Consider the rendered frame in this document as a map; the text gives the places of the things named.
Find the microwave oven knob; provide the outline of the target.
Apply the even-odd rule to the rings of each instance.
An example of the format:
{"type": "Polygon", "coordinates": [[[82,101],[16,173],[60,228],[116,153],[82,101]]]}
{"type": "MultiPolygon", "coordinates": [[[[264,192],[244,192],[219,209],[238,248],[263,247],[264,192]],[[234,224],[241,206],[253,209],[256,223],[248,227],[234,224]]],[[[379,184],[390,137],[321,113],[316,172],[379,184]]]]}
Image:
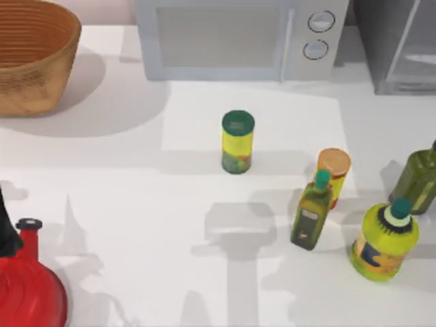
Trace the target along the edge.
{"type": "Polygon", "coordinates": [[[335,22],[334,14],[326,10],[313,13],[308,19],[308,27],[314,33],[325,33],[333,28],[335,22]]]}
{"type": "Polygon", "coordinates": [[[323,59],[329,51],[329,45],[323,40],[316,40],[304,45],[302,53],[306,59],[316,61],[323,59]]]}

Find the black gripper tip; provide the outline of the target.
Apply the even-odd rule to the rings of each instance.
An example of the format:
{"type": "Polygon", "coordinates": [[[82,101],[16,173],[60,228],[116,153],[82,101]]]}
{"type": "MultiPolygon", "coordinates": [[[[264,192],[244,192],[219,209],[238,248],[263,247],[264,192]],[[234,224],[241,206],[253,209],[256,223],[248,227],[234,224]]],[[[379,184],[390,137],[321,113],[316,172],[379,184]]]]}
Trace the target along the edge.
{"type": "Polygon", "coordinates": [[[21,237],[10,221],[0,187],[0,258],[15,256],[23,246],[21,237]]]}

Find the orange and yellow can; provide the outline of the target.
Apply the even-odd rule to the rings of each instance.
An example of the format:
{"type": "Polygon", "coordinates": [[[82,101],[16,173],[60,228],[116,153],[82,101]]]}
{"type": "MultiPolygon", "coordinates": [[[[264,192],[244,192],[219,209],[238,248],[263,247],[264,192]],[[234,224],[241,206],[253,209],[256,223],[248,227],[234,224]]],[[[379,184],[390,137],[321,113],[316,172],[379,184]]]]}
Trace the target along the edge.
{"type": "Polygon", "coordinates": [[[330,172],[330,188],[332,189],[330,209],[333,209],[337,205],[351,164],[352,161],[349,155],[338,148],[323,149],[318,155],[317,169],[324,169],[330,172]]]}

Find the green and yellow can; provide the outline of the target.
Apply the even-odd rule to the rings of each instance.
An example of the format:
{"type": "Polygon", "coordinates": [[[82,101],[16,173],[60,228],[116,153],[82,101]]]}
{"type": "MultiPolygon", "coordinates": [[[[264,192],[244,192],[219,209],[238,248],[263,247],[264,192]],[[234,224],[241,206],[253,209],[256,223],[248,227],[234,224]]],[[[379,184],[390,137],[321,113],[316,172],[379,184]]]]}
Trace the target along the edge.
{"type": "Polygon", "coordinates": [[[222,168],[230,174],[243,174],[251,167],[254,117],[246,110],[231,110],[222,121],[222,168]]]}

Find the pale microwave oven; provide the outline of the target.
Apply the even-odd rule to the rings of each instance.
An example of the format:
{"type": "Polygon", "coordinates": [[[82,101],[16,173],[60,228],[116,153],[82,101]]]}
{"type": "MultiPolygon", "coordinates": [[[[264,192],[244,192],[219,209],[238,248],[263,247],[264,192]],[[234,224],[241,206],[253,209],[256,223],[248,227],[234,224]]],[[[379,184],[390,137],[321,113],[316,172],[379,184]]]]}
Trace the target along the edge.
{"type": "Polygon", "coordinates": [[[149,80],[318,81],[349,0],[135,0],[149,80]]]}

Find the red bottle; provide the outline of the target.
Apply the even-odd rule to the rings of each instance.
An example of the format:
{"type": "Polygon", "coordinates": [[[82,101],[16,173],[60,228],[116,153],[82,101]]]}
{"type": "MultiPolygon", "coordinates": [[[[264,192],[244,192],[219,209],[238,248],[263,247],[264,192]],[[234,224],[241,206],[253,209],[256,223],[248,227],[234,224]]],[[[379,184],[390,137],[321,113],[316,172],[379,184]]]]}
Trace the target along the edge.
{"type": "Polygon", "coordinates": [[[19,219],[9,254],[0,255],[0,327],[66,327],[67,294],[39,261],[38,219],[19,219]]]}

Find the brown woven basket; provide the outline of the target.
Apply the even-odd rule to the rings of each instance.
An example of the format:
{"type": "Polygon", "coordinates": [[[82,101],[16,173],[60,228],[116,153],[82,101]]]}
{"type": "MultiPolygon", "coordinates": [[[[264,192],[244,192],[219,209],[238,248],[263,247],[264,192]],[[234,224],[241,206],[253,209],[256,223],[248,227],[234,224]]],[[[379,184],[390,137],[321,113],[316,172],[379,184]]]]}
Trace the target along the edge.
{"type": "Polygon", "coordinates": [[[54,111],[70,77],[82,24],[46,0],[0,0],[0,117],[54,111]]]}

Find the large dark green bottle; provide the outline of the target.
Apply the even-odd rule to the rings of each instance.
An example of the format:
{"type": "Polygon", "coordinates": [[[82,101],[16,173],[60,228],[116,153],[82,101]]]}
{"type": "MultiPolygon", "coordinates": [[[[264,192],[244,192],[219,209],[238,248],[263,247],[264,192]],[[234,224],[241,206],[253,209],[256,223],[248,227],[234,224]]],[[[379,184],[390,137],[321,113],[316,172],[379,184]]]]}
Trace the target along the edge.
{"type": "Polygon", "coordinates": [[[406,198],[412,215],[422,215],[436,197],[436,139],[429,149],[413,152],[388,199],[406,198]]]}

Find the round yellow-green bottle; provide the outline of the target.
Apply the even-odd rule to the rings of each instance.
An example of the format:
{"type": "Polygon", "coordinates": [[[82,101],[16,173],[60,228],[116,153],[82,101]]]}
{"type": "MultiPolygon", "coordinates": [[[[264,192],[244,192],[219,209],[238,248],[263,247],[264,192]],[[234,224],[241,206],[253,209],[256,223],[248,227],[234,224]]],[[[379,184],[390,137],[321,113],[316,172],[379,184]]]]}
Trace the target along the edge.
{"type": "Polygon", "coordinates": [[[399,272],[419,236],[409,200],[397,198],[391,203],[375,204],[364,214],[360,232],[349,250],[350,262],[369,280],[389,281],[399,272]]]}

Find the small dark green bottle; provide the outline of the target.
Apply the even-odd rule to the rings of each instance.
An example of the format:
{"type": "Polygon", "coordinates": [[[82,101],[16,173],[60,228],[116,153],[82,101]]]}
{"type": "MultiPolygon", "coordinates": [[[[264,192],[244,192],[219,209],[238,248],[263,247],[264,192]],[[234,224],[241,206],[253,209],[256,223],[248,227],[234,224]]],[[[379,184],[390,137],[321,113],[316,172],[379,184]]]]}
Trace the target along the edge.
{"type": "Polygon", "coordinates": [[[307,251],[314,250],[330,211],[330,179],[328,170],[319,169],[305,187],[296,209],[290,240],[307,251]]]}

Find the microwave oven door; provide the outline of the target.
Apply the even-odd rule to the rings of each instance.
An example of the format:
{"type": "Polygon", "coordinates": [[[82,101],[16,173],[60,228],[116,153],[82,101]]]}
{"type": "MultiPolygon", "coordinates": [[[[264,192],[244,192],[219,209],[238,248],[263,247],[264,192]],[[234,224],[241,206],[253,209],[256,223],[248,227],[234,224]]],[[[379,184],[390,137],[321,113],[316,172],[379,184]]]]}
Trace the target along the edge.
{"type": "Polygon", "coordinates": [[[281,80],[291,0],[135,0],[149,80],[281,80]]]}

